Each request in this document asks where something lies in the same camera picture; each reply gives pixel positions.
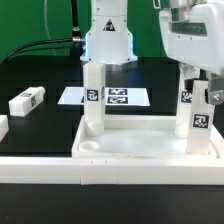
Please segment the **circular hole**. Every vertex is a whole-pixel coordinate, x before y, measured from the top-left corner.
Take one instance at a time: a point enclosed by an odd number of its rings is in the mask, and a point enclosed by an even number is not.
[[[82,142],[79,145],[79,151],[81,152],[93,152],[100,149],[100,144],[94,141]]]

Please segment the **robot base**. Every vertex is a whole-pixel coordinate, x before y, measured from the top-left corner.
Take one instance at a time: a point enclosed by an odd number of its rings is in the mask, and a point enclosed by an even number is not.
[[[82,66],[84,66],[89,61],[81,61]],[[105,64],[107,72],[125,71],[129,69],[134,69],[138,65],[138,61],[130,61],[123,64]]]

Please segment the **cable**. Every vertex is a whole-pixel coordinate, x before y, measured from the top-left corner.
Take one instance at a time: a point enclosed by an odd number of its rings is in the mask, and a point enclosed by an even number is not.
[[[51,35],[48,27],[48,1],[44,0],[44,26],[47,33],[48,40],[51,40]]]
[[[15,50],[11,51],[6,57],[5,59],[3,59],[3,61],[0,63],[1,65],[4,64],[7,60],[7,58],[10,58],[12,55],[14,55],[15,53],[18,53],[26,48],[30,48],[33,46],[38,46],[38,45],[47,45],[47,44],[59,44],[59,43],[69,43],[72,42],[71,38],[67,38],[67,39],[58,39],[58,40],[44,40],[44,41],[36,41],[36,42],[32,42],[29,44],[25,44],[21,47],[16,48]]]
[[[160,43],[160,38],[159,38],[160,35],[158,35],[158,32],[157,32],[156,27],[155,27],[155,20],[153,18],[153,14],[152,14],[152,10],[151,10],[150,5],[149,5],[149,1],[145,0],[145,2],[146,2],[146,5],[147,5],[149,16],[151,17],[152,29],[153,29],[153,33],[155,35],[157,45],[158,45],[159,50],[160,50],[160,54],[163,55],[163,51],[162,51],[162,47],[161,47],[161,43]]]
[[[29,49],[29,50],[24,50],[24,51],[18,51],[15,52],[14,54],[11,54],[10,56],[7,56],[1,63],[0,65],[4,64],[5,62],[7,62],[8,60],[10,60],[12,57],[18,55],[18,54],[22,54],[22,53],[27,53],[27,52],[31,52],[31,51],[43,51],[43,50],[57,50],[57,49],[70,49],[72,46],[64,46],[64,47],[45,47],[45,48],[34,48],[34,49]]]

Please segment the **white post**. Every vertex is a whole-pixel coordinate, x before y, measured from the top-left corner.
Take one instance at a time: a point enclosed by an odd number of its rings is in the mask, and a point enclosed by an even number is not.
[[[207,81],[194,82],[186,154],[209,154],[215,106],[207,104],[205,101],[207,88]]]
[[[183,63],[180,63],[179,66],[180,81],[175,134],[177,137],[187,138],[191,113],[192,93],[185,89],[185,80],[198,79],[200,76],[200,69]]]
[[[105,65],[89,62],[84,65],[85,130],[90,136],[104,132]]]

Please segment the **white base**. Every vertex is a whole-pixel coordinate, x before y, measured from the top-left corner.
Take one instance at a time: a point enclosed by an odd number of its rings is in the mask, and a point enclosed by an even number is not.
[[[82,118],[72,158],[1,157],[0,183],[223,185],[217,130],[208,156],[185,155],[186,140],[174,136],[174,127],[175,117],[108,115],[105,134],[90,138]]]

